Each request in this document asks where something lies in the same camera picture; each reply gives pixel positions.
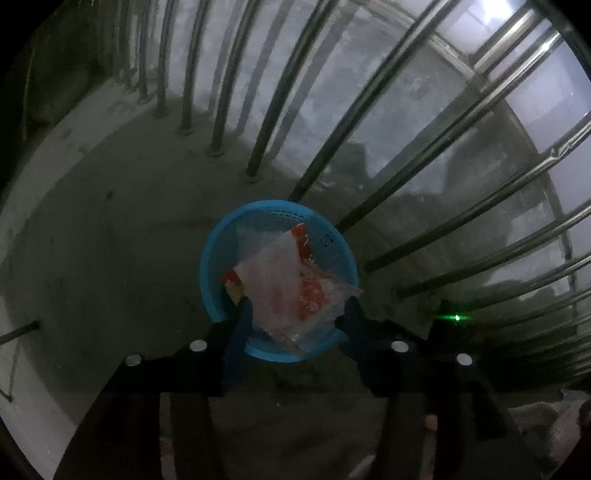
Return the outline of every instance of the white bolt head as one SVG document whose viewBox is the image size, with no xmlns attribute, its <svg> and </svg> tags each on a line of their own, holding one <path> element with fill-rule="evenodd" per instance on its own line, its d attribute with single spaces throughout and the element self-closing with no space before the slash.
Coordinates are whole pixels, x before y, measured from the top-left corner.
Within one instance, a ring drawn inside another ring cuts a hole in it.
<svg viewBox="0 0 591 480">
<path fill-rule="evenodd" d="M 395 342 L 392 342 L 391 347 L 396 353 L 408 352 L 408 343 L 403 342 L 402 340 L 396 340 Z"/>
<path fill-rule="evenodd" d="M 142 357 L 138 353 L 133 353 L 125 359 L 125 365 L 128 367 L 137 367 L 142 362 Z"/>
<path fill-rule="evenodd" d="M 472 357 L 467 353 L 460 353 L 456 357 L 456 361 L 464 367 L 469 367 L 470 365 L 472 365 Z"/>
<path fill-rule="evenodd" d="M 207 342 L 205 340 L 195 340 L 189 345 L 192 352 L 203 352 L 207 349 Z"/>
</svg>

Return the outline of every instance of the diagonal metal rod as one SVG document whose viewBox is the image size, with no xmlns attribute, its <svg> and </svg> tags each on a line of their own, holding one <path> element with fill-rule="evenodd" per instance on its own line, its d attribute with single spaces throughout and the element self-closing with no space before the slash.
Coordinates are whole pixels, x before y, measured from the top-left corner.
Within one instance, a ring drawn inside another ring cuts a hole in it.
<svg viewBox="0 0 591 480">
<path fill-rule="evenodd" d="M 232 100 L 238 68 L 242 61 L 242 55 L 251 32 L 252 24 L 254 23 L 261 4 L 262 0 L 247 1 L 238 29 L 236 30 L 236 36 L 234 37 L 232 49 L 230 50 L 230 56 L 228 57 L 228 63 L 226 65 L 226 73 L 224 74 L 222 82 L 220 99 L 217 104 L 216 119 L 213 124 L 212 143 L 209 146 L 209 153 L 213 156 L 219 156 L 223 153 L 223 136 L 226 132 L 228 109 L 230 107 L 230 101 Z"/>
<path fill-rule="evenodd" d="M 572 211 L 568 217 L 555 220 L 537 232 L 526 236 L 514 244 L 508 245 L 498 252 L 482 258 L 468 267 L 459 268 L 458 270 L 439 275 L 438 277 L 431 278 L 430 280 L 400 288 L 398 290 L 398 294 L 401 297 L 410 297 L 412 295 L 417 295 L 435 288 L 444 287 L 445 285 L 449 285 L 451 283 L 464 280 L 465 278 L 473 277 L 474 275 L 482 273 L 486 270 L 490 270 L 491 268 L 502 265 L 509 260 L 514 260 L 519 256 L 544 245 L 572 226 L 577 225 L 577 223 L 585 220 L 589 215 L 591 215 L 591 200 L 586 201 L 584 204 Z"/>
<path fill-rule="evenodd" d="M 146 78 L 146 55 L 148 54 L 148 25 L 150 23 L 151 0 L 144 0 L 141 24 L 139 27 L 139 62 L 138 62 L 138 103 L 150 100 L 148 96 L 148 80 Z"/>
<path fill-rule="evenodd" d="M 527 365 L 528 368 L 540 367 L 546 365 L 549 362 L 556 362 L 561 359 L 568 359 L 570 355 L 585 352 L 591 346 L 589 339 L 591 335 L 585 333 L 584 335 L 573 336 L 566 339 L 564 342 L 558 342 L 555 345 L 551 345 L 539 352 L 532 355 L 528 355 L 525 358 L 519 360 L 519 366 Z M 568 351 L 561 352 L 560 349 L 564 347 L 572 346 Z"/>
<path fill-rule="evenodd" d="M 482 297 L 481 299 L 476 299 L 466 303 L 454 304 L 453 309 L 457 309 L 459 312 L 470 312 L 472 310 L 483 309 L 485 307 L 501 303 L 502 301 L 515 299 L 517 297 L 521 297 L 525 293 L 529 293 L 531 291 L 545 287 L 546 285 L 550 285 L 561 278 L 568 277 L 569 275 L 583 267 L 586 267 L 589 264 L 591 264 L 591 252 L 588 252 L 582 257 L 573 258 L 570 262 L 566 262 L 559 267 L 553 268 L 548 273 L 533 278 L 532 280 L 525 282 L 523 285 L 519 285 L 505 291 L 500 291 L 498 293 L 493 293 L 487 297 Z"/>
<path fill-rule="evenodd" d="M 437 26 L 458 4 L 458 0 L 435 0 L 426 8 L 402 40 L 394 47 L 386 59 L 372 75 L 361 93 L 339 121 L 324 145 L 316 154 L 306 172 L 291 192 L 288 200 L 299 202 L 310 189 L 318 176 L 326 168 L 339 147 L 347 140 L 353 130 L 369 112 L 377 99 L 386 91 L 394 78 L 423 46 Z"/>
<path fill-rule="evenodd" d="M 393 248 L 389 252 L 380 255 L 365 265 L 367 273 L 374 272 L 390 263 L 416 252 L 436 240 L 450 234 L 463 225 L 474 220 L 494 206 L 509 198 L 515 192 L 521 190 L 527 184 L 537 179 L 543 173 L 570 155 L 583 141 L 591 134 L 591 115 L 587 114 L 575 127 L 573 127 L 563 138 L 558 140 L 552 147 L 538 156 L 533 167 L 519 172 L 507 180 L 501 187 L 483 198 L 474 206 L 464 210 L 446 223 L 435 227 L 408 242 Z"/>
<path fill-rule="evenodd" d="M 554 28 L 548 29 L 517 61 L 516 65 L 492 82 L 482 92 L 480 98 L 442 134 L 426 146 L 419 155 L 403 166 L 378 190 L 372 193 L 361 205 L 354 208 L 338 224 L 344 232 L 358 223 L 367 214 L 399 191 L 445 152 L 474 124 L 489 113 L 495 105 L 515 90 L 552 52 L 562 43 L 560 34 Z"/>
<path fill-rule="evenodd" d="M 166 59 L 168 57 L 168 42 L 170 30 L 173 26 L 174 3 L 176 0 L 167 0 L 162 21 L 162 35 L 160 35 L 160 48 L 158 49 L 158 69 L 156 71 L 156 115 L 166 114 Z"/>
<path fill-rule="evenodd" d="M 525 4 L 476 53 L 470 62 L 474 70 L 488 75 L 532 30 L 542 21 L 542 16 Z"/>
<path fill-rule="evenodd" d="M 513 356 L 507 356 L 504 358 L 521 358 L 523 363 L 526 362 L 530 362 L 530 361 L 536 361 L 538 359 L 541 359 L 542 357 L 540 357 L 540 355 L 542 355 L 543 353 L 548 353 L 548 352 L 554 352 L 554 351 L 559 351 L 561 348 L 570 346 L 570 345 L 578 345 L 580 343 L 585 342 L 586 340 L 591 339 L 591 333 L 585 333 L 583 335 L 578 335 L 578 336 L 572 336 L 569 337 L 565 340 L 561 340 L 559 342 L 556 343 L 552 343 L 551 345 L 544 345 L 542 347 L 539 347 L 535 350 L 530 350 L 528 352 L 525 352 L 521 355 L 513 355 Z M 554 358 L 558 358 L 564 354 L 566 354 L 568 352 L 562 352 L 562 353 L 555 353 L 554 356 L 549 356 L 547 357 L 547 359 L 554 359 Z"/>
<path fill-rule="evenodd" d="M 529 322 L 530 320 L 535 320 L 540 317 L 550 315 L 551 313 L 558 312 L 559 310 L 562 310 L 565 307 L 570 307 L 571 305 L 574 305 L 580 302 L 581 300 L 587 299 L 589 297 L 591 297 L 591 287 L 588 287 L 579 292 L 575 292 L 574 294 L 570 294 L 562 298 L 559 298 L 554 303 L 545 305 L 544 307 L 538 310 L 533 310 L 532 312 L 527 312 L 523 315 L 510 317 L 506 319 L 482 322 L 479 324 L 479 326 L 482 329 L 497 329 L 511 327 L 514 325 L 520 325 L 522 323 Z"/>
<path fill-rule="evenodd" d="M 256 138 L 256 143 L 252 149 L 251 158 L 248 161 L 248 166 L 246 168 L 247 176 L 251 178 L 256 177 L 273 130 L 279 120 L 279 115 L 281 114 L 285 102 L 287 101 L 287 97 L 296 82 L 295 79 L 304 64 L 314 41 L 318 37 L 320 30 L 338 3 L 338 0 L 318 0 L 314 11 L 310 14 L 306 26 L 302 30 L 300 38 L 298 38 L 289 60 L 287 60 L 287 64 L 281 74 L 281 78 L 279 79 L 277 88 L 273 94 L 273 99 L 271 100 L 265 119 L 262 122 L 261 130 Z"/>
<path fill-rule="evenodd" d="M 532 340 L 539 340 L 540 338 L 547 337 L 547 336 L 556 336 L 557 333 L 564 332 L 566 330 L 580 327 L 586 323 L 591 322 L 591 313 L 588 313 L 583 316 L 579 316 L 577 318 L 569 318 L 566 322 L 559 323 L 558 325 L 554 325 L 550 328 L 539 330 L 534 333 L 530 333 L 525 337 L 521 337 L 517 339 L 515 342 L 505 343 L 504 345 L 509 346 L 512 348 L 513 346 L 522 345 L 523 343 L 531 342 Z"/>
<path fill-rule="evenodd" d="M 35 321 L 35 322 L 31 322 L 31 323 L 25 325 L 24 327 L 17 328 L 16 330 L 13 330 L 10 333 L 0 335 L 0 345 L 4 345 L 5 343 L 8 343 L 16 338 L 19 338 L 26 333 L 32 332 L 33 330 L 39 330 L 39 328 L 40 328 L 39 322 Z"/>
<path fill-rule="evenodd" d="M 187 135 L 193 131 L 193 91 L 195 90 L 195 70 L 199 61 L 199 47 L 205 30 L 205 21 L 211 0 L 200 0 L 197 12 L 195 13 L 195 22 L 193 22 L 193 31 L 191 32 L 191 43 L 189 44 L 189 53 L 187 55 L 187 69 L 185 70 L 185 84 L 183 88 L 183 104 L 181 107 L 181 126 L 179 132 Z"/>
</svg>

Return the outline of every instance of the curved metal pipe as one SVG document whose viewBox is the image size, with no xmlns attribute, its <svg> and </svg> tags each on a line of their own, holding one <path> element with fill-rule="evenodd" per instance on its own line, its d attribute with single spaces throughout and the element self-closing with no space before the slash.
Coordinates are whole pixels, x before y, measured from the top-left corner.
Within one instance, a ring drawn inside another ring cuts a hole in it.
<svg viewBox="0 0 591 480">
<path fill-rule="evenodd" d="M 489 211 L 491 208 L 509 198 L 515 192 L 521 190 L 527 184 L 531 183 L 540 175 L 568 157 L 589 137 L 590 134 L 591 115 L 587 114 L 563 138 L 558 140 L 548 150 L 541 153 L 538 156 L 538 161 L 534 167 L 514 175 L 490 195 L 486 196 L 473 207 L 464 210 L 462 213 L 448 220 L 446 223 L 443 223 L 442 225 L 435 227 L 433 230 L 413 238 L 408 242 L 393 248 L 389 252 L 368 261 L 365 265 L 365 271 L 371 273 L 380 268 L 386 267 L 387 265 L 390 265 L 390 263 L 432 244 Z"/>
<path fill-rule="evenodd" d="M 470 61 L 481 75 L 488 75 L 542 21 L 542 16 L 528 4 L 523 5 L 489 39 Z"/>
<path fill-rule="evenodd" d="M 484 117 L 502 99 L 515 90 L 552 52 L 562 43 L 560 34 L 554 28 L 548 29 L 517 61 L 516 65 L 492 82 L 480 98 L 451 126 L 426 146 L 419 155 L 403 166 L 361 205 L 354 208 L 338 224 L 344 232 L 358 223 L 367 214 L 386 201 L 406 183 L 427 167 L 439 155 Z"/>
<path fill-rule="evenodd" d="M 554 303 L 550 303 L 549 305 L 545 305 L 544 307 L 534 310 L 532 312 L 524 313 L 523 315 L 519 315 L 516 317 L 510 317 L 508 319 L 502 320 L 491 320 L 488 322 L 479 323 L 479 326 L 483 329 L 492 328 L 505 328 L 510 327 L 513 325 L 519 325 L 521 323 L 529 322 L 530 320 L 535 320 L 537 318 L 543 317 L 545 315 L 549 315 L 551 313 L 557 312 L 565 307 L 569 307 L 574 305 L 575 303 L 580 302 L 586 298 L 591 297 L 591 287 L 587 287 L 580 292 L 576 292 L 572 295 L 568 295 L 563 297 L 562 299 L 558 299 Z"/>
<path fill-rule="evenodd" d="M 406 30 L 411 28 L 417 21 L 416 18 L 410 15 L 407 11 L 404 11 L 400 5 L 395 2 L 386 2 L 384 0 L 350 1 L 376 13 L 382 18 L 396 22 Z M 476 74 L 465 55 L 436 31 L 432 33 L 426 43 L 463 77 L 470 80 Z"/>
<path fill-rule="evenodd" d="M 540 365 L 546 364 L 551 361 L 561 360 L 567 358 L 569 355 L 575 355 L 577 353 L 584 352 L 588 350 L 591 346 L 591 342 L 588 340 L 591 338 L 591 335 L 586 333 L 585 335 L 574 336 L 568 338 L 564 342 L 559 342 L 555 345 L 548 346 L 548 348 L 541 349 L 536 353 L 532 353 L 531 355 L 527 355 L 525 358 L 519 361 L 519 365 L 527 365 L 528 368 L 538 367 Z M 552 352 L 554 350 L 559 350 L 565 346 L 574 345 L 573 348 L 566 352 L 555 352 L 551 353 L 550 355 L 544 355 L 547 352 Z"/>
<path fill-rule="evenodd" d="M 398 289 L 400 297 L 410 297 L 419 293 L 433 290 L 435 288 L 444 287 L 451 283 L 473 277 L 491 268 L 502 265 L 509 260 L 514 260 L 520 255 L 523 255 L 534 248 L 540 247 L 545 243 L 551 241 L 561 233 L 565 232 L 577 223 L 585 220 L 591 215 L 591 200 L 586 201 L 577 209 L 571 212 L 565 219 L 555 220 L 546 225 L 544 228 L 526 236 L 518 242 L 508 245 L 507 247 L 495 252 L 487 257 L 469 265 L 468 267 L 459 268 L 458 270 L 439 275 L 423 282 L 415 283 L 408 287 Z"/>
<path fill-rule="evenodd" d="M 582 257 L 573 258 L 570 262 L 566 262 L 559 267 L 553 268 L 548 273 L 533 278 L 532 280 L 529 280 L 517 287 L 500 291 L 498 293 L 493 293 L 487 297 L 482 297 L 481 299 L 474 301 L 455 303 L 453 305 L 453 309 L 457 310 L 458 312 L 470 312 L 472 310 L 483 309 L 503 301 L 515 299 L 517 297 L 521 297 L 525 293 L 529 293 L 531 291 L 545 287 L 546 285 L 550 285 L 561 278 L 568 277 L 569 275 L 583 267 L 586 267 L 589 264 L 591 264 L 591 251 Z"/>
<path fill-rule="evenodd" d="M 151 97 L 148 96 L 148 80 L 146 78 L 146 55 L 148 50 L 148 24 L 150 23 L 151 0 L 144 0 L 142 11 L 142 22 L 139 31 L 139 62 L 138 62 L 138 103 L 146 103 Z"/>
<path fill-rule="evenodd" d="M 185 70 L 185 84 L 183 88 L 183 105 L 181 110 L 181 127 L 179 132 L 187 135 L 193 131 L 193 91 L 195 89 L 195 70 L 199 61 L 199 47 L 205 30 L 205 20 L 211 0 L 201 0 L 195 13 L 195 22 L 191 32 L 191 43 L 187 55 L 187 69 Z"/>
<path fill-rule="evenodd" d="M 295 47 L 291 52 L 290 58 L 287 60 L 283 73 L 281 74 L 281 78 L 277 83 L 277 88 L 275 89 L 267 113 L 265 114 L 261 129 L 256 138 L 255 146 L 252 149 L 251 158 L 248 161 L 248 166 L 246 168 L 246 175 L 248 177 L 256 177 L 273 130 L 277 125 L 277 121 L 285 106 L 287 97 L 296 82 L 295 79 L 304 64 L 312 45 L 318 37 L 320 30 L 338 3 L 338 0 L 318 0 L 316 7 L 314 7 L 313 12 L 310 14 L 310 17 L 306 22 L 306 26 L 301 31 L 300 37 L 298 38 Z"/>
<path fill-rule="evenodd" d="M 217 104 L 216 119 L 213 124 L 212 143 L 208 150 L 209 154 L 213 156 L 223 154 L 223 136 L 226 131 L 228 109 L 230 107 L 230 101 L 232 100 L 238 67 L 242 61 L 242 54 L 244 53 L 244 48 L 246 47 L 252 24 L 254 23 L 254 19 L 261 4 L 262 0 L 248 0 L 242 18 L 240 19 L 238 29 L 236 30 L 236 36 L 234 37 L 234 42 L 228 58 L 228 65 L 226 66 L 226 73 L 222 82 L 219 103 Z"/>
<path fill-rule="evenodd" d="M 166 58 L 168 56 L 168 41 L 170 39 L 170 30 L 173 23 L 175 0 L 167 0 L 164 8 L 164 19 L 162 22 L 162 35 L 160 36 L 160 48 L 158 49 L 158 69 L 157 87 L 156 87 L 156 114 L 164 116 L 166 114 Z"/>
<path fill-rule="evenodd" d="M 363 87 L 361 93 L 353 101 L 353 104 L 343 115 L 300 178 L 288 200 L 291 202 L 301 200 L 326 168 L 339 147 L 363 120 L 379 96 L 392 83 L 394 77 L 458 3 L 458 0 L 434 0 L 427 7 Z"/>
</svg>

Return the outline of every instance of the metal railing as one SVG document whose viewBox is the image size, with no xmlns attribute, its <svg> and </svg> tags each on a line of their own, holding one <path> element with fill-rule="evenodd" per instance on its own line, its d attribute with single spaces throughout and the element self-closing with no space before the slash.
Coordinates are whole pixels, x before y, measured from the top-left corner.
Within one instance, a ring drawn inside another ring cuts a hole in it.
<svg viewBox="0 0 591 480">
<path fill-rule="evenodd" d="M 141 31 L 139 35 L 138 88 L 140 101 L 143 102 L 150 100 L 147 92 L 145 65 L 147 55 L 147 25 L 151 1 L 153 0 L 144 0 L 141 17 Z M 246 0 L 241 20 L 233 37 L 232 48 L 226 62 L 222 88 L 217 99 L 214 129 L 209 147 L 210 154 L 214 156 L 223 154 L 223 139 L 233 87 L 236 82 L 246 42 L 248 41 L 261 3 L 261 0 Z M 466 108 L 461 110 L 463 113 L 459 116 L 455 116 L 452 119 L 453 121 L 445 121 L 446 116 L 449 117 L 450 112 L 453 111 L 452 108 L 449 108 L 428 125 L 420 135 L 425 133 L 426 136 L 432 135 L 433 138 L 430 139 L 428 144 L 422 148 L 417 155 L 408 159 L 408 161 L 402 165 L 401 169 L 387 178 L 375 192 L 370 194 L 365 201 L 353 208 L 337 223 L 337 228 L 341 232 L 347 231 L 363 220 L 369 213 L 380 207 L 380 205 L 405 186 L 419 172 L 442 153 L 447 151 L 447 149 L 450 148 L 462 135 L 494 108 L 500 105 L 505 108 L 506 111 L 510 112 L 510 109 L 504 104 L 507 95 L 513 92 L 529 75 L 532 74 L 532 72 L 544 63 L 544 61 L 564 40 L 569 43 L 571 48 L 574 47 L 573 42 L 577 41 L 576 39 L 574 40 L 573 35 L 569 33 L 570 31 L 567 25 L 554 25 L 544 32 L 525 53 L 520 55 L 518 60 L 516 60 L 512 66 L 510 66 L 498 78 L 490 81 L 488 75 L 507 58 L 508 54 L 511 53 L 525 37 L 531 34 L 535 27 L 539 26 L 543 16 L 537 9 L 532 8 L 531 5 L 524 5 L 487 42 L 485 42 L 475 54 L 466 58 L 450 45 L 443 36 L 436 32 L 437 27 L 443 20 L 445 20 L 458 3 L 459 0 L 433 0 L 420 17 L 414 19 L 392 3 L 386 4 L 379 0 L 370 0 L 367 2 L 367 8 L 375 9 L 381 14 L 395 17 L 401 25 L 407 28 L 407 32 L 392 48 L 390 54 L 387 55 L 385 60 L 377 68 L 376 72 L 372 75 L 370 80 L 358 94 L 357 98 L 350 105 L 349 109 L 337 123 L 332 133 L 325 140 L 321 149 L 314 156 L 312 162 L 308 166 L 306 172 L 299 179 L 296 187 L 289 195 L 289 200 L 299 202 L 303 198 L 318 179 L 319 175 L 329 165 L 337 150 L 349 138 L 364 117 L 367 116 L 376 100 L 387 90 L 388 86 L 391 85 L 408 61 L 422 46 L 428 44 L 441 56 L 446 58 L 450 64 L 454 65 L 458 71 L 462 72 L 462 74 L 470 81 L 469 89 L 476 89 L 478 96 L 476 100 L 468 103 Z M 113 76 L 116 80 L 124 82 L 127 88 L 131 88 L 129 61 L 125 58 L 125 52 L 128 51 L 128 48 L 126 47 L 128 39 L 125 35 L 125 26 L 129 20 L 129 4 L 129 0 L 117 0 L 115 5 L 116 21 L 113 23 L 113 39 L 115 40 Z M 302 29 L 289 59 L 287 60 L 287 64 L 285 65 L 280 80 L 277 83 L 271 103 L 259 129 L 254 148 L 251 152 L 248 164 L 246 165 L 244 178 L 247 181 L 258 180 L 261 161 L 267 152 L 269 141 L 284 110 L 288 96 L 294 87 L 295 80 L 302 70 L 320 31 L 327 23 L 327 19 L 331 12 L 336 8 L 336 5 L 336 0 L 318 0 L 313 12 L 310 14 Z M 192 127 L 191 115 L 193 109 L 195 74 L 199 60 L 201 38 L 207 23 L 209 6 L 210 0 L 200 0 L 194 17 L 183 89 L 180 122 L 180 132 L 182 133 L 189 133 Z M 158 52 L 156 113 L 160 116 L 166 113 L 165 78 L 175 7 L 176 0 L 167 0 L 164 11 L 160 49 Z M 103 28 L 107 28 L 105 25 L 107 25 L 108 22 L 103 23 Z M 582 47 L 581 45 L 577 45 L 576 47 L 586 48 L 586 46 Z M 589 66 L 585 66 L 584 68 L 586 72 L 591 71 Z M 467 96 L 460 95 L 455 107 L 461 105 L 461 102 L 466 102 L 466 98 Z M 438 131 L 439 125 L 445 123 L 449 123 L 450 125 L 446 129 Z M 438 239 L 468 224 L 485 212 L 488 212 L 505 199 L 531 184 L 535 179 L 547 175 L 551 168 L 556 166 L 579 147 L 581 143 L 589 137 L 589 134 L 591 134 L 591 118 L 589 118 L 589 115 L 586 115 L 567 134 L 555 142 L 554 145 L 533 157 L 527 168 L 514 174 L 500 187 L 493 192 L 488 193 L 480 201 L 466 208 L 455 217 L 413 239 L 410 239 L 402 245 L 394 247 L 390 251 L 367 261 L 362 266 L 364 272 L 366 274 L 371 274 L 378 271 L 381 268 L 436 242 Z M 403 157 L 403 154 L 399 154 L 392 160 L 391 164 L 400 165 L 401 161 L 399 160 L 403 159 Z M 564 244 L 567 245 L 568 239 L 564 240 L 566 232 L 589 215 L 591 215 L 591 200 L 582 204 L 569 214 L 564 215 L 563 218 L 557 218 L 546 227 L 541 228 L 539 231 L 532 233 L 528 237 L 481 258 L 473 264 L 458 268 L 426 281 L 399 288 L 397 290 L 398 297 L 404 298 L 437 290 L 446 285 L 464 280 L 506 262 L 515 260 L 558 237 L 562 237 L 563 243 L 565 242 Z M 461 310 L 472 311 L 515 299 L 523 294 L 545 287 L 562 278 L 569 277 L 572 279 L 574 278 L 573 274 L 575 272 L 589 264 L 591 264 L 591 252 L 572 259 L 567 255 L 566 261 L 563 265 L 539 275 L 532 280 L 526 281 L 518 287 L 511 288 L 510 290 L 498 291 L 492 294 L 485 294 L 481 298 L 476 298 L 464 303 L 456 303 L 454 306 Z M 533 312 L 514 317 L 500 318 L 489 322 L 476 321 L 476 323 L 485 329 L 520 325 L 546 316 L 550 313 L 562 311 L 566 307 L 576 305 L 582 299 L 589 296 L 591 296 L 591 287 L 581 291 L 573 291 L 564 297 L 559 297 L 551 304 Z M 565 332 L 567 329 L 573 327 L 580 327 L 589 321 L 591 321 L 591 314 L 575 315 L 575 317 L 566 319 L 560 324 L 553 325 L 546 330 L 540 330 L 519 337 L 516 339 L 515 345 L 517 346 L 520 343 L 527 343 L 534 340 L 551 340 L 554 335 L 560 332 Z M 559 348 L 559 346 L 551 345 L 548 347 Z M 579 375 L 583 371 L 591 371 L 591 363 L 587 361 L 586 363 L 569 364 L 569 368 L 569 371 L 575 372 L 576 375 Z"/>
</svg>

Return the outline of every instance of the basket rim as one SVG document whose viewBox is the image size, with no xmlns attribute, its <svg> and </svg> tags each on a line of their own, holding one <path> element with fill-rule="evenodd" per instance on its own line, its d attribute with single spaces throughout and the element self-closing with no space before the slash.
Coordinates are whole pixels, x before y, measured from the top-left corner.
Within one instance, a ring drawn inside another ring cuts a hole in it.
<svg viewBox="0 0 591 480">
<path fill-rule="evenodd" d="M 225 316 L 222 316 L 218 309 L 215 306 L 213 301 L 212 292 L 209 288 L 209 259 L 211 258 L 213 246 L 219 237 L 219 235 L 237 218 L 240 218 L 247 212 L 251 212 L 254 210 L 276 210 L 276 209 L 285 209 L 287 211 L 291 211 L 302 215 L 308 218 L 313 218 L 318 223 L 321 223 L 323 227 L 325 227 L 335 241 L 339 244 L 340 249 L 345 253 L 345 263 L 346 267 L 349 271 L 350 279 L 348 282 L 351 285 L 358 287 L 359 286 L 359 274 L 357 272 L 357 265 L 355 263 L 355 257 L 353 256 L 353 252 L 351 248 L 347 244 L 343 235 L 330 223 L 326 218 L 324 218 L 319 213 L 315 212 L 314 210 L 300 205 L 298 203 L 289 202 L 287 200 L 259 200 L 257 202 L 247 203 L 230 213 L 228 213 L 225 217 L 223 217 L 218 224 L 213 228 L 210 232 L 207 240 L 205 242 L 205 246 L 203 247 L 203 252 L 201 254 L 201 259 L 199 262 L 199 290 L 201 291 L 201 298 L 205 310 L 210 317 L 210 320 L 213 323 L 218 323 L 225 320 Z M 253 347 L 250 344 L 246 344 L 246 353 L 256 358 L 260 358 L 262 360 L 267 360 L 271 362 L 282 362 L 282 363 L 292 363 L 292 362 L 300 362 L 307 358 L 311 358 L 313 356 L 319 355 L 320 353 L 324 352 L 336 342 L 343 338 L 343 333 L 339 330 L 334 330 L 325 341 L 319 344 L 316 348 L 310 351 L 307 355 L 299 356 L 293 355 L 290 353 L 273 353 L 267 352 L 265 350 Z"/>
</svg>

